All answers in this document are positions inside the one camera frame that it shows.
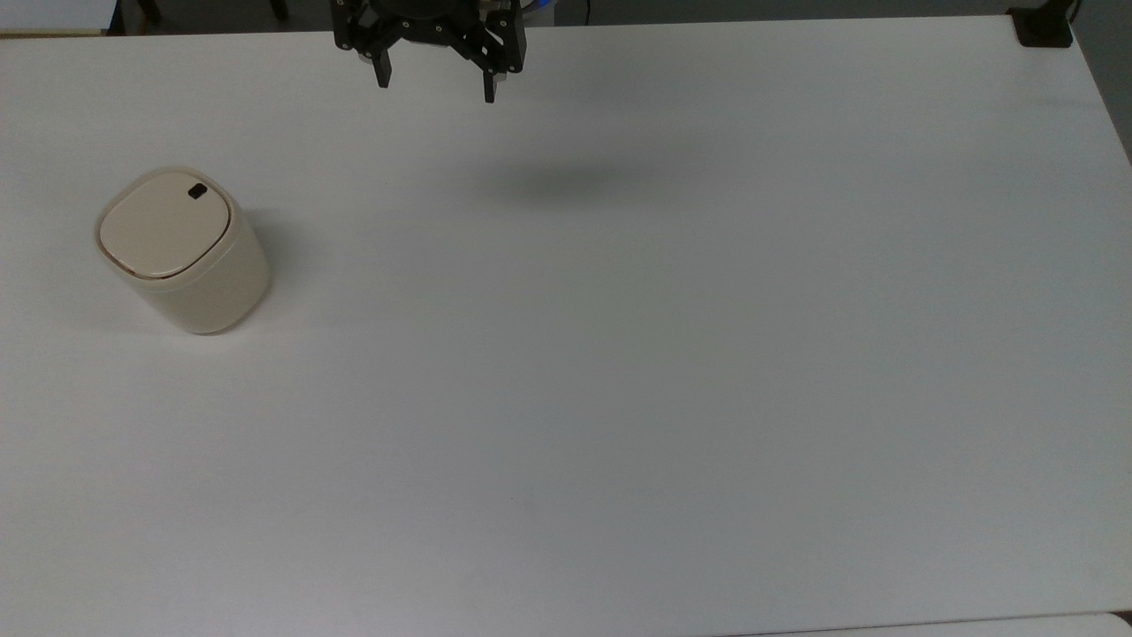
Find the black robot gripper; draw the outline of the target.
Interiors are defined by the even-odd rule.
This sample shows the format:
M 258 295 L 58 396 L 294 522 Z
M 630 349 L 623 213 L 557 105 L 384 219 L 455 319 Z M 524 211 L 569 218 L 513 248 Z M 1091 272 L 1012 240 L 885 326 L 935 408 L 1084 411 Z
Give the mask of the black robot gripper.
M 453 50 L 484 78 L 484 102 L 494 104 L 499 84 L 520 74 L 526 58 L 522 1 L 332 1 L 336 48 L 372 64 L 388 88 L 391 49 L 408 42 Z

